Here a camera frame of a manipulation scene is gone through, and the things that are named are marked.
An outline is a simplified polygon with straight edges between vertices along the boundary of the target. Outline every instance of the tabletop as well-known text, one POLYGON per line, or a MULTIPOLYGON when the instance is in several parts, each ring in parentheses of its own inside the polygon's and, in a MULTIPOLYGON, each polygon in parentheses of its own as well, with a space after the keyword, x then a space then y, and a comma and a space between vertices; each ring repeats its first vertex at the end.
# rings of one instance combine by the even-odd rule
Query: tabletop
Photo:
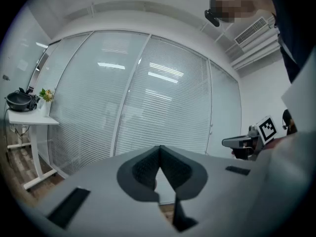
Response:
POLYGON ((39 110, 28 112, 8 110, 8 115, 11 124, 59 124, 59 122, 49 116, 43 117, 39 110))

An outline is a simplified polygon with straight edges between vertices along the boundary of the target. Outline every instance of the air conditioning vent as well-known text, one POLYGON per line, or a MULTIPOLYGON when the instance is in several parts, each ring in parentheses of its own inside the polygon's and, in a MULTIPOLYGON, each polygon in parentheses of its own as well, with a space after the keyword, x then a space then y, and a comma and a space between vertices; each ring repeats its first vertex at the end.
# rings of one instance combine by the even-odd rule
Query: air conditioning vent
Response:
POLYGON ((267 26, 267 21, 263 17, 259 18, 256 22, 254 22, 251 26, 249 26, 245 31, 243 31, 235 38, 236 43, 238 45, 242 45, 245 42, 249 42, 248 40, 252 38, 254 35, 258 37, 259 32, 263 33, 263 29, 266 29, 267 31, 267 26))

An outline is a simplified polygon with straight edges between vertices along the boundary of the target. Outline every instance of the glass partition wall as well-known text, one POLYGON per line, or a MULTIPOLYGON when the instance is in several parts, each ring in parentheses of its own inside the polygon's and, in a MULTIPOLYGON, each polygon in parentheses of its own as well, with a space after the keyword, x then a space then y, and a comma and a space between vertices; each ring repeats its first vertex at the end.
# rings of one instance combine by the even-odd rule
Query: glass partition wall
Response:
MULTIPOLYGON (((60 124, 42 131, 47 139, 40 155, 64 177, 154 145, 227 157, 221 140, 240 135, 238 83, 207 58, 166 39, 125 31, 68 37, 43 70, 35 89, 56 87, 50 115, 60 124), (73 44, 66 47, 66 41, 73 44), (223 122, 234 128, 223 129, 223 122)), ((160 202, 174 202, 161 170, 156 179, 160 202)))

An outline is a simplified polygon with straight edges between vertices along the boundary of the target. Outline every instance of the black rectangular slot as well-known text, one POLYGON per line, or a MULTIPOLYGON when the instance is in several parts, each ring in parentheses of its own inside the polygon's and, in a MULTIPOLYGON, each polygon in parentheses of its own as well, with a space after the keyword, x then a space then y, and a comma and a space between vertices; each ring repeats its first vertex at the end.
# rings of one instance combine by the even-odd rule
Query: black rectangular slot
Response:
POLYGON ((53 210, 48 216, 48 219, 57 226, 65 229, 89 193, 90 191, 88 190, 75 188, 60 205, 53 210))
POLYGON ((228 166, 225 169, 228 171, 240 174, 240 175, 245 175, 245 176, 247 176, 250 172, 250 169, 239 168, 239 167, 235 167, 235 166, 228 166))

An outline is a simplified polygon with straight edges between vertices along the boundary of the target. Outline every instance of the person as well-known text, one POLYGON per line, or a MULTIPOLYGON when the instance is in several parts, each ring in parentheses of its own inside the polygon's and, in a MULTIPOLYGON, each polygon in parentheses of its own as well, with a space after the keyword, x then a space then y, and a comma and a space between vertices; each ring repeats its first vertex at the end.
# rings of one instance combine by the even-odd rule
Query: person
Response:
POLYGON ((314 0, 210 0, 208 16, 211 22, 220 19, 233 22, 235 18, 253 16, 259 9, 272 13, 280 31, 280 50, 290 82, 303 68, 316 34, 305 24, 314 15, 314 0))
POLYGON ((284 120, 285 125, 283 126, 284 129, 287 128, 286 135, 290 135, 297 132, 294 120, 292 119, 292 116, 288 110, 285 110, 283 112, 282 119, 284 120))

